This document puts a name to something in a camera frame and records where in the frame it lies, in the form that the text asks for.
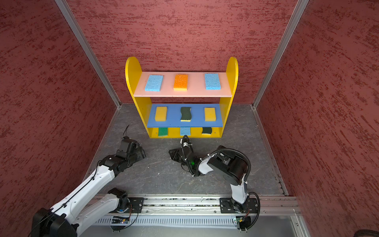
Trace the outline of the green scourer yellow sponge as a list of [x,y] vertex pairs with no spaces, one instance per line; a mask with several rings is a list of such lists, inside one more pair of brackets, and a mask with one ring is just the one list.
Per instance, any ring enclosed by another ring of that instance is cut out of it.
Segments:
[[160,127],[158,132],[158,137],[166,137],[168,136],[168,128]]

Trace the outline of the blue cellulose sponge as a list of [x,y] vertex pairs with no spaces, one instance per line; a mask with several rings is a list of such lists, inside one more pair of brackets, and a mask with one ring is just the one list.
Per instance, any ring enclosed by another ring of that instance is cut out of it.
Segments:
[[145,91],[160,92],[163,78],[163,75],[149,75]]
[[180,128],[180,135],[181,136],[191,136],[191,128],[190,127],[181,127]]

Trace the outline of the dark green wavy sponge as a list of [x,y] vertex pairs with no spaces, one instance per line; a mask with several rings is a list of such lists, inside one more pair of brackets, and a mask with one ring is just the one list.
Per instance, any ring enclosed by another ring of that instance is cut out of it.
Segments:
[[212,134],[212,128],[211,127],[203,127],[202,128],[202,135],[211,135]]
[[181,107],[181,119],[182,122],[190,122],[192,119],[191,107]]

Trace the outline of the plain yellow foam sponge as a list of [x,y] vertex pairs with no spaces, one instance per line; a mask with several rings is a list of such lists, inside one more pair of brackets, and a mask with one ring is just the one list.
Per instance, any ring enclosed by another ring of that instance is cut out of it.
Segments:
[[166,106],[158,106],[156,107],[155,121],[164,122],[167,120],[167,107]]

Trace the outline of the yellow foam sponge front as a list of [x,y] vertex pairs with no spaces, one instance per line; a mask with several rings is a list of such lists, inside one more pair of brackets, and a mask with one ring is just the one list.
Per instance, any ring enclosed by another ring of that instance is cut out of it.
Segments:
[[205,117],[205,121],[216,121],[217,120],[217,116],[216,116],[216,108],[214,107],[206,107],[204,108],[204,117]]

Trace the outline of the orange scourer yellow sponge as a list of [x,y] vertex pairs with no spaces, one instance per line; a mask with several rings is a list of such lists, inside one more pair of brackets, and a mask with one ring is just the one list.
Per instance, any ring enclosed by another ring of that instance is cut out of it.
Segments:
[[174,91],[187,91],[188,89],[188,78],[187,74],[176,74],[174,78]]

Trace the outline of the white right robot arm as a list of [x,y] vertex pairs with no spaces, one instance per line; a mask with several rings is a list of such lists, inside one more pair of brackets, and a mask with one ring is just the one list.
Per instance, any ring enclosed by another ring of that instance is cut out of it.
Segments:
[[244,153],[220,145],[204,158],[195,156],[191,146],[169,150],[169,155],[173,161],[186,166],[193,177],[212,172],[218,174],[231,186],[233,210],[237,213],[248,211],[247,178],[251,164]]

